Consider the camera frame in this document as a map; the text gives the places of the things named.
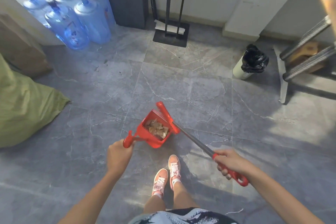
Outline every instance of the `person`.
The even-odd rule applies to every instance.
[[[95,224],[104,203],[131,159],[134,144],[130,148],[124,148],[123,141],[117,141],[108,147],[106,175],[78,204],[73,206],[58,224]],[[323,223],[279,183],[251,162],[242,158],[233,149],[216,150],[216,153],[220,156],[215,158],[215,162],[224,164],[229,169],[244,175],[284,222],[288,224]],[[225,215],[201,209],[195,203],[181,183],[182,173],[177,156],[170,156],[168,167],[170,176],[166,169],[158,171],[154,178],[152,196],[145,204],[143,214],[135,216],[129,224],[236,223]],[[228,180],[231,179],[226,169],[223,170],[220,166],[217,166],[217,169]],[[166,211],[162,200],[164,187],[168,181],[174,192],[174,206],[171,211]]]

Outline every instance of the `hand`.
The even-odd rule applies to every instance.
[[[134,141],[129,148],[124,148],[123,142],[124,139],[121,139],[110,145],[107,149],[106,157],[107,172],[114,172],[119,175],[119,177],[121,177],[126,170],[129,160],[132,157],[135,144]]]
[[[244,176],[247,176],[247,172],[255,167],[251,162],[241,157],[233,149],[215,150],[215,152],[221,155],[216,156],[214,159],[217,164],[221,163],[230,170],[236,171]],[[228,180],[231,179],[231,175],[229,174],[227,169],[222,169],[220,165],[217,166],[217,169],[221,171],[222,175],[225,176]]]

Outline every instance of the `white shoelace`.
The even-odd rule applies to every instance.
[[[160,191],[161,193],[163,193],[165,181],[166,181],[166,178],[162,178],[159,176],[158,180],[154,184],[153,191]]]
[[[171,163],[170,164],[171,167],[171,177],[177,176],[178,178],[181,177],[180,175],[180,171],[179,171],[179,165],[177,163]]]

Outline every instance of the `foot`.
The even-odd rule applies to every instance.
[[[155,175],[152,196],[157,195],[159,198],[162,198],[167,181],[168,171],[165,168],[162,168]]]
[[[179,158],[176,155],[171,155],[168,160],[168,167],[170,171],[170,188],[174,191],[174,184],[181,182],[181,165]]]

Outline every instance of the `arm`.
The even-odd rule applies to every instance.
[[[131,159],[134,144],[125,149],[123,142],[120,140],[108,147],[106,175],[58,224],[96,223],[103,205]]]
[[[254,166],[247,159],[242,158],[234,150],[217,150],[216,153],[222,156],[217,156],[215,161],[244,175],[287,224],[323,224],[319,218],[278,182]],[[217,166],[217,169],[221,171],[228,180],[231,179],[226,169],[222,170],[220,166]]]

